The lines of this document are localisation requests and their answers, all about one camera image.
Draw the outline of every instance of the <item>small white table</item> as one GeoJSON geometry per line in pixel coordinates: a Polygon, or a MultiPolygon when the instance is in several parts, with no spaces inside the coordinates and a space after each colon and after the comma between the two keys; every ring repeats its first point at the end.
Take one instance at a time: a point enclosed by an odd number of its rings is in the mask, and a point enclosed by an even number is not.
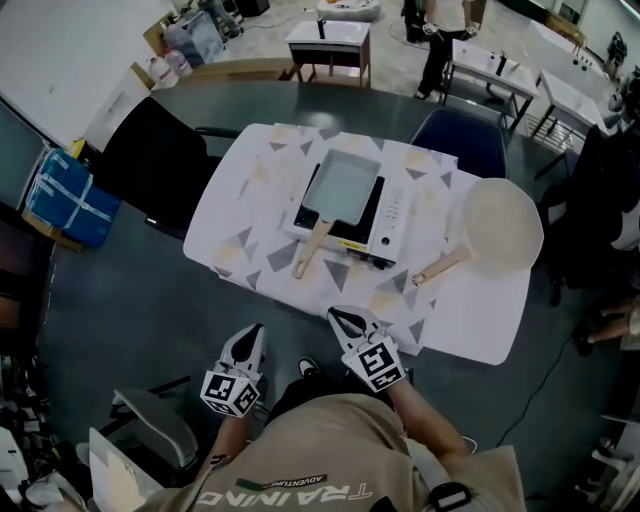
{"type": "Polygon", "coordinates": [[[312,315],[325,317],[336,305],[369,309],[406,353],[429,347],[497,365],[518,330],[529,270],[496,275],[465,263],[419,288],[411,283],[414,273],[453,250],[462,234],[461,205],[479,178],[457,170],[456,163],[449,155],[391,140],[253,124],[211,177],[183,250],[220,278],[312,315]],[[282,230],[286,209],[331,148],[378,160],[409,180],[407,231],[392,268],[378,270],[321,247],[303,278],[295,279],[292,264],[304,243],[282,230]]]}
{"type": "Polygon", "coordinates": [[[537,85],[540,83],[549,97],[550,106],[533,130],[532,138],[552,116],[556,121],[567,125],[572,131],[585,137],[593,125],[597,125],[603,133],[608,133],[598,106],[589,96],[546,70],[540,72],[537,85]]]}
{"type": "Polygon", "coordinates": [[[499,65],[499,55],[473,44],[454,40],[449,64],[449,79],[446,82],[445,91],[441,95],[442,104],[446,103],[449,95],[471,99],[505,116],[513,117],[514,121],[509,129],[515,130],[531,102],[538,97],[538,88],[536,87],[533,73],[529,68],[522,66],[518,62],[507,60],[501,74],[497,75],[499,65]],[[466,81],[454,82],[456,73],[482,80],[490,85],[496,85],[501,89],[507,90],[510,96],[502,98],[504,102],[502,105],[487,101],[489,96],[485,91],[482,91],[480,93],[481,96],[478,97],[477,85],[466,81]],[[516,102],[516,97],[524,99],[524,104],[520,108],[516,102]]]}
{"type": "Polygon", "coordinates": [[[608,96],[611,82],[600,64],[589,52],[550,28],[531,20],[524,36],[523,52],[535,60],[538,69],[548,71],[596,103],[608,96]]]}
{"type": "Polygon", "coordinates": [[[329,66],[329,76],[333,76],[334,66],[359,68],[358,83],[363,85],[364,72],[367,72],[366,85],[371,87],[371,44],[369,38],[370,23],[356,21],[327,21],[323,24],[324,39],[320,35],[318,23],[301,21],[285,39],[295,63],[295,71],[301,82],[300,68],[305,64],[313,66],[309,77],[316,77],[316,64],[329,66]]]}

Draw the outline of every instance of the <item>wooden handle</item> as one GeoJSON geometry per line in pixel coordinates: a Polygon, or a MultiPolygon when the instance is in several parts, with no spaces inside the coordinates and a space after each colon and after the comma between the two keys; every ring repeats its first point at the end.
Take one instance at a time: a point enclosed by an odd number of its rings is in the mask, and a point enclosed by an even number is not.
{"type": "Polygon", "coordinates": [[[422,272],[418,272],[411,279],[413,284],[420,286],[426,283],[429,279],[433,279],[439,274],[442,274],[445,270],[450,269],[456,263],[468,260],[471,257],[471,252],[464,244],[459,244],[450,254],[447,254],[443,258],[440,258],[435,263],[432,263],[422,272]]]}
{"type": "Polygon", "coordinates": [[[329,222],[322,219],[319,219],[318,222],[316,222],[316,225],[313,227],[313,231],[311,232],[311,238],[309,238],[304,251],[302,251],[302,254],[293,267],[293,277],[296,279],[302,279],[305,270],[307,270],[309,263],[311,263],[311,258],[313,258],[316,250],[320,247],[324,237],[329,234],[329,231],[331,231],[334,223],[335,221],[329,222]]]}

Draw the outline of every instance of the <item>shoe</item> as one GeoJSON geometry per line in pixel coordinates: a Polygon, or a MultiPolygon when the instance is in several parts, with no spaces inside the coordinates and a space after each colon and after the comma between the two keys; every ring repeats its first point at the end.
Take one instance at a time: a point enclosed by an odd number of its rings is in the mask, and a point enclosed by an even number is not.
{"type": "Polygon", "coordinates": [[[312,375],[320,374],[320,367],[310,357],[301,357],[298,361],[298,370],[303,378],[311,377],[312,375]]]}
{"type": "Polygon", "coordinates": [[[573,341],[582,357],[587,357],[593,352],[593,343],[589,343],[587,338],[589,338],[589,332],[583,327],[577,328],[573,333],[573,341]]]}

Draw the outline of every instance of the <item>sneaker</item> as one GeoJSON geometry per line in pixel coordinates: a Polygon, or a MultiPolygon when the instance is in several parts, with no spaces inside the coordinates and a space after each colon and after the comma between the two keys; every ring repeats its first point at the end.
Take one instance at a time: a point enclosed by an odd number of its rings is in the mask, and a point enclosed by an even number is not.
{"type": "Polygon", "coordinates": [[[316,363],[310,357],[300,358],[300,360],[298,361],[298,370],[300,370],[300,375],[305,378],[320,373],[320,367],[318,366],[318,363],[316,363]]]}

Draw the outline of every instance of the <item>hand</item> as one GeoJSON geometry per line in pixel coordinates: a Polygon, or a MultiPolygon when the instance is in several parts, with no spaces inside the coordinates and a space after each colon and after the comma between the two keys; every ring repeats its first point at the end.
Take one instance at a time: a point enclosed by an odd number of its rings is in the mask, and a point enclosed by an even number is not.
{"type": "Polygon", "coordinates": [[[442,41],[444,41],[444,38],[442,37],[442,34],[440,34],[438,27],[436,27],[433,23],[425,23],[424,25],[422,25],[422,31],[424,32],[424,35],[427,36],[428,38],[437,36],[442,41]]]}

